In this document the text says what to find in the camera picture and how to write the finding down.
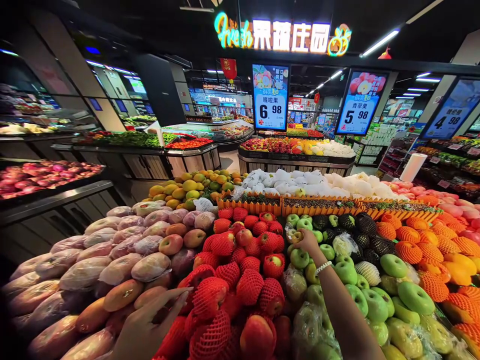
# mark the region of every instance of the store signage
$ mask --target store signage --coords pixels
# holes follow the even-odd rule
[[[287,131],[288,66],[253,64],[256,129]]]
[[[292,53],[343,56],[349,48],[352,31],[345,24],[330,36],[328,23],[291,23],[288,21],[246,20],[240,26],[220,12],[213,23],[218,40],[225,48],[253,48]]]
[[[451,89],[420,139],[451,139],[480,102],[480,80],[461,78]]]
[[[351,71],[335,135],[365,136],[387,82],[386,72]]]

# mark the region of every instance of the price number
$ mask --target price number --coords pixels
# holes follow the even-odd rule
[[[282,106],[281,105],[273,105],[271,107],[271,112],[273,114],[281,114],[282,113]],[[262,119],[266,119],[269,115],[267,105],[260,105],[260,117]]]
[[[355,115],[355,111],[354,110],[348,110],[346,112],[346,116],[345,116],[345,124],[351,124],[352,121],[354,120],[354,115]],[[369,117],[369,112],[368,111],[359,111],[358,112],[358,116],[357,118],[358,119],[366,119]]]

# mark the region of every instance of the finger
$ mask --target finger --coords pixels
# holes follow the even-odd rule
[[[180,287],[172,290],[165,291],[158,298],[150,301],[145,306],[140,308],[137,311],[141,312],[141,316],[144,317],[147,321],[152,321],[154,316],[160,311],[161,308],[165,306],[166,303],[171,299],[176,299],[180,295],[185,294],[189,295],[189,292],[192,291],[193,287]]]

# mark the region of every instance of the red lantern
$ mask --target red lantern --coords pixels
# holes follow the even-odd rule
[[[220,65],[223,70],[223,76],[230,80],[230,84],[233,84],[234,79],[237,77],[237,60],[221,58]]]

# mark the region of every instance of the plastic bag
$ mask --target plastic bag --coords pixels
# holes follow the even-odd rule
[[[137,253],[129,253],[119,257],[102,270],[98,280],[105,284],[117,286],[130,279],[132,268],[141,259],[142,256]]]
[[[100,242],[96,245],[83,250],[76,258],[77,263],[90,258],[96,258],[99,256],[109,256],[112,249],[115,247],[113,242]]]
[[[131,269],[131,277],[148,283],[162,275],[169,267],[169,257],[161,252],[156,252],[138,261]]]
[[[45,299],[59,290],[58,280],[47,280],[34,285],[16,296],[9,303],[13,316],[32,313]]]
[[[104,217],[103,219],[92,222],[85,229],[85,235],[93,234],[94,232],[96,232],[100,229],[105,229],[105,228],[112,228],[112,229],[116,230],[119,227],[120,221],[122,221],[122,218],[118,217],[118,216]]]
[[[7,300],[11,300],[17,295],[23,293],[28,288],[39,284],[44,280],[46,279],[42,279],[35,271],[29,272],[4,285],[1,288],[1,292],[7,298]]]
[[[137,254],[150,255],[159,251],[159,242],[163,239],[161,236],[150,235],[145,236],[133,245],[133,249]]]
[[[126,229],[117,231],[113,236],[112,242],[114,244],[120,244],[122,241],[132,237],[133,235],[141,235],[146,230],[143,226],[130,226]]]
[[[35,272],[44,279],[60,278],[77,262],[81,252],[80,249],[70,248],[53,253],[36,265]]]
[[[141,226],[141,227],[144,226],[144,218],[137,215],[125,216],[121,219],[120,223],[118,224],[117,230],[123,230],[133,226]]]
[[[134,212],[130,206],[117,206],[111,209],[109,212],[106,213],[107,217],[118,217],[123,218],[128,215],[133,215]]]
[[[168,217],[168,222],[170,224],[180,224],[188,213],[187,209],[173,210]]]
[[[72,347],[61,360],[95,360],[108,353],[114,344],[114,335],[103,329]]]
[[[119,243],[117,246],[115,246],[111,251],[110,251],[110,257],[112,259],[118,259],[121,258],[129,253],[133,253],[134,250],[134,245],[136,242],[139,242],[141,239],[143,239],[143,235],[133,235],[130,236],[128,239],[122,241]]]
[[[183,225],[187,228],[193,228],[195,226],[195,218],[201,213],[202,212],[198,210],[189,212],[182,220]]]
[[[163,220],[157,221],[156,223],[154,223],[152,226],[150,226],[148,229],[146,229],[143,232],[143,236],[147,237],[150,235],[157,235],[164,238],[167,236],[165,231],[169,226],[170,224],[168,222],[165,222]]]
[[[60,289],[89,291],[110,262],[112,259],[108,256],[91,257],[77,262],[60,278]]]
[[[28,353],[38,360],[56,360],[62,357],[81,338],[75,330],[78,316],[69,315],[41,332],[28,346]]]
[[[212,227],[214,223],[215,215],[209,211],[202,212],[195,218],[195,229],[202,229],[203,231],[207,231]]]
[[[169,216],[172,213],[172,209],[169,207],[169,210],[156,210],[148,214],[145,218],[144,225],[146,228],[152,226],[156,222],[164,221],[169,222]]]
[[[88,235],[83,242],[83,246],[85,249],[88,249],[95,244],[111,242],[116,233],[117,230],[112,229],[111,227],[100,229],[95,231],[93,234]]]
[[[35,267],[37,266],[37,264],[49,257],[50,257],[50,253],[46,253],[46,254],[33,257],[25,262],[22,262],[20,265],[18,265],[16,270],[10,276],[10,281],[18,279],[19,277],[25,274],[35,271]]]
[[[71,237],[67,237],[66,239],[60,240],[59,242],[55,243],[51,249],[50,252],[52,254],[58,253],[62,250],[67,250],[67,249],[85,249],[84,247],[84,241],[87,237],[84,235],[75,235]]]

